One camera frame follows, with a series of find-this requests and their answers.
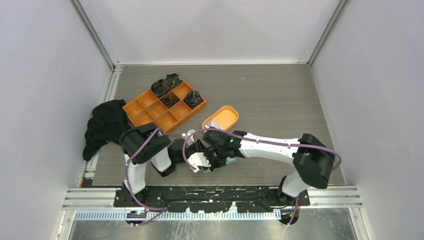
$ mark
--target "metal frame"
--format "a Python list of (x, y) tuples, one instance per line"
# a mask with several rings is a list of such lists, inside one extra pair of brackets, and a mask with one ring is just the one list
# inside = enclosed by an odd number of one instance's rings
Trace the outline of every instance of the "metal frame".
[(350, 0), (339, 0), (327, 26), (325, 27), (324, 32), (319, 38), (318, 43), (316, 44), (315, 49), (313, 50), (312, 55), (310, 56), (310, 59), (307, 62), (309, 66), (312, 66), (314, 64), (315, 60), (318, 57), (318, 54), (320, 54), (321, 49), (324, 46), (324, 43), (326, 42), (332, 30), (334, 29), (335, 25), (337, 24), (337, 21), (339, 20), (340, 16), (342, 15), (349, 2)]
[[(111, 74), (109, 78), (109, 81), (107, 82), (107, 87), (103, 96), (103, 102), (107, 102), (114, 99), (121, 73), (122, 73), (122, 66), (118, 63), (115, 66), (113, 73)], [(90, 161), (86, 163), (85, 168), (83, 169), (83, 174), (82, 174), (84, 179), (93, 179), (96, 173), (97, 161), (99, 160), (99, 154), (101, 150), (102, 148), (100, 148), (99, 151), (97, 151), (94, 154), (94, 156), (90, 159)]]
[(97, 49), (100, 51), (101, 55), (103, 56), (104, 60), (106, 61), (107, 65), (110, 69), (114, 69), (116, 63), (111, 58), (110, 50), (107, 51), (106, 47), (104, 46), (101, 38), (99, 37), (98, 32), (94, 28), (92, 22), (90, 21), (86, 10), (84, 9), (83, 5), (81, 4), (80, 0), (69, 0), (72, 6), (74, 7), (76, 13), (78, 14), (79, 18), (81, 19), (81, 22), (84, 24), (85, 29), (87, 29), (88, 34), (90, 34), (90, 37), (94, 41), (94, 44), (96, 45)]
[[(127, 213), (133, 210), (145, 211), (144, 207), (113, 207), (116, 190), (110, 188), (69, 188), (62, 206), (62, 222), (58, 231), (58, 240), (67, 240), (74, 221), (126, 221)], [(359, 240), (369, 240), (366, 225), (364, 224), (363, 205), (355, 186), (329, 186), (327, 189), (308, 189), (310, 206), (302, 209), (349, 209), (353, 227)], [(293, 207), (284, 208), (292, 211)], [(155, 212), (147, 212), (146, 220), (155, 216)], [(281, 217), (280, 209), (273, 212), (237, 213), (236, 203), (233, 202), (228, 212), (192, 213), (165, 212), (155, 221), (215, 221), (215, 220), (275, 220)]]
[[(122, 66), (117, 57), (113, 53), (107, 39), (106, 46), (101, 38), (105, 35), (102, 29), (95, 28), (97, 19), (89, 19), (87, 11), (92, 11), (90, 6), (82, 5), (83, 0), (69, 0), (76, 12), (78, 13), (82, 23), (86, 27), (88, 33), (93, 39), (96, 47), (103, 55), (107, 65), (113, 69), (113, 73), (107, 84), (107, 88), (103, 97), (103, 102), (114, 99), (117, 89), (119, 77), (122, 73)], [(341, 14), (346, 8), (350, 0), (339, 0), (324, 32), (322, 33), (313, 53), (307, 62), (312, 66), (323, 48), (328, 36), (334, 29)], [(96, 173), (96, 166), (101, 149), (86, 163), (83, 172), (84, 179), (93, 179)], [(132, 210), (145, 210), (143, 207), (134, 208), (117, 208), (113, 207), (117, 187), (112, 188), (69, 188), (62, 206), (61, 223), (57, 233), (57, 240), (67, 240), (70, 236), (74, 221), (90, 221), (90, 220), (110, 220), (122, 221), (126, 220), (126, 213)], [(308, 190), (310, 206), (302, 206), (303, 209), (326, 209), (326, 208), (348, 208), (353, 227), (359, 240), (369, 240), (369, 232), (367, 231), (367, 221), (364, 213), (362, 201), (358, 190), (355, 186), (329, 186), (327, 189), (310, 188)], [(156, 213), (147, 212), (146, 218), (149, 219)], [(280, 217), (281, 212), (265, 213), (237, 213), (235, 202), (225, 213), (192, 213), (188, 209), (183, 213), (165, 212), (156, 221), (172, 221), (172, 220), (269, 220)]]

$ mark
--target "metal floor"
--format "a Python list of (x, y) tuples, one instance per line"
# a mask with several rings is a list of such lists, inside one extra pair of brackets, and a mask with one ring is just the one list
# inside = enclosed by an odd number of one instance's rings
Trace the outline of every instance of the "metal floor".
[(356, 240), (347, 208), (302, 209), (290, 228), (275, 220), (154, 221), (129, 228), (124, 221), (74, 221), (70, 240)]
[[(230, 105), (240, 115), (232, 131), (283, 139), (310, 133), (327, 147), (333, 147), (311, 70), (306, 64), (124, 66), (115, 99), (128, 103), (168, 73), (178, 73), (207, 100), (207, 106), (175, 133), (199, 129), (215, 111)], [(121, 146), (108, 143), (101, 148), (92, 184), (120, 186), (124, 167)], [(194, 173), (180, 164), (175, 172), (162, 178), (148, 164), (146, 184), (278, 185), (284, 175), (293, 171), (294, 167), (275, 160), (239, 158), (212, 173)], [(331, 174), (330, 184), (345, 184), (340, 169)]]

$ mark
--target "black cloth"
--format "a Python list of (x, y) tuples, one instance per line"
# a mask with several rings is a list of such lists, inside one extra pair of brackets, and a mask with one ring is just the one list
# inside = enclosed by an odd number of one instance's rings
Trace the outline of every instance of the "black cloth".
[(111, 100), (93, 109), (93, 117), (87, 123), (85, 148), (82, 151), (85, 161), (89, 161), (100, 147), (109, 141), (120, 145), (121, 134), (131, 128), (127, 114), (122, 109), (125, 104), (123, 99)]

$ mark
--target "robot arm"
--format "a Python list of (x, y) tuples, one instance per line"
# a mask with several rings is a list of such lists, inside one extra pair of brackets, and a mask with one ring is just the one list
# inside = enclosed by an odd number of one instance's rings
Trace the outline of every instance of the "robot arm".
[(259, 142), (259, 140), (262, 140), (274, 143), (307, 144), (325, 147), (313, 135), (305, 133), (302, 138), (277, 139), (256, 136), (243, 131), (234, 131), (233, 133), (244, 138), (254, 139), (256, 142), (239, 139), (222, 132), (207, 131), (203, 136), (203, 140), (211, 147), (207, 148), (203, 153), (192, 154), (188, 162), (195, 164), (196, 168), (200, 167), (203, 170), (208, 169), (210, 171), (225, 166), (226, 159), (234, 157), (260, 157), (290, 164), (296, 168), (296, 171), (284, 176), (278, 189), (280, 197), (287, 199), (289, 202), (293, 202), (299, 193), (310, 187), (327, 188), (335, 161), (333, 154), (306, 147), (277, 146)]

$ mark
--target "cable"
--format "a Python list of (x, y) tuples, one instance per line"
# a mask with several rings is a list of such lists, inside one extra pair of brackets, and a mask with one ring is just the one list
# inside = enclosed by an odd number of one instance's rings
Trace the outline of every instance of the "cable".
[(134, 194), (134, 192), (133, 192), (133, 189), (131, 188), (131, 183), (130, 183), (130, 180), (129, 180), (129, 178), (128, 178), (128, 168), (129, 168), (129, 166), (130, 166), (130, 163), (131, 163), (131, 161), (135, 158), (135, 157), (137, 157), (137, 155), (143, 150), (143, 148), (150, 142), (150, 140), (152, 140), (152, 138), (159, 132), (159, 131), (161, 131), (162, 132), (162, 134), (163, 134), (163, 130), (162, 130), (162, 128), (156, 128), (151, 134), (150, 134), (150, 136), (148, 136), (148, 138), (144, 141), (144, 143), (140, 146), (140, 148), (137, 150), (137, 151), (135, 151), (135, 153), (126, 161), (126, 164), (125, 164), (125, 181), (126, 181), (126, 185), (127, 185), (127, 187), (128, 187), (128, 190), (129, 190), (129, 193), (131, 194), (131, 196), (132, 196), (132, 198), (134, 199), (134, 201), (138, 204), (138, 205), (140, 205), (140, 206), (142, 206), (142, 207), (144, 207), (145, 209), (149, 209), (149, 210), (152, 210), (152, 211), (161, 211), (161, 210), (167, 210), (168, 208), (167, 207), (158, 207), (158, 208), (156, 208), (156, 207), (150, 207), (150, 206), (146, 206), (146, 205), (144, 205), (142, 202), (140, 202), (138, 199), (137, 199), (137, 197), (136, 197), (136, 195)]
[(296, 197), (296, 203), (294, 204), (294, 210), (293, 210), (293, 213), (291, 215), (290, 221), (288, 221), (288, 224), (287, 224), (287, 226), (289, 228), (290, 228), (290, 224), (292, 224), (292, 222), (293, 222), (293, 219), (295, 219), (295, 215), (296, 215), (298, 206), (299, 206), (299, 196)]
[(268, 140), (256, 140), (253, 138), (248, 138), (248, 137), (244, 137), (244, 136), (239, 136), (236, 135), (232, 132), (229, 131), (225, 131), (225, 130), (221, 130), (221, 129), (217, 129), (217, 128), (202, 128), (199, 130), (194, 131), (193, 133), (191, 133), (190, 135), (188, 135), (182, 145), (182, 158), (184, 159), (185, 163), (193, 170), (196, 170), (196, 168), (194, 166), (192, 166), (189, 161), (187, 160), (187, 156), (186, 156), (186, 146), (187, 146), (187, 142), (189, 141), (189, 139), (194, 136), (196, 133), (199, 132), (203, 132), (203, 131), (216, 131), (216, 132), (221, 132), (221, 133), (225, 133), (230, 135), (231, 137), (234, 138), (238, 138), (241, 140), (246, 140), (249, 142), (255, 142), (255, 143), (262, 143), (262, 144), (270, 144), (270, 145), (275, 145), (275, 146), (282, 146), (282, 147), (298, 147), (298, 148), (309, 148), (309, 149), (318, 149), (318, 150), (322, 150), (322, 151), (326, 151), (328, 153), (334, 154), (337, 156), (338, 162), (336, 163), (336, 165), (333, 166), (333, 168), (331, 169), (331, 171), (333, 172), (334, 170), (336, 170), (340, 164), (342, 163), (342, 156), (334, 151), (333, 149), (327, 148), (327, 147), (323, 147), (323, 146), (317, 146), (317, 145), (309, 145), (309, 144), (302, 144), (302, 143), (292, 143), (292, 144), (288, 144), (288, 143), (284, 143), (284, 142), (274, 142), (274, 141), (268, 141)]

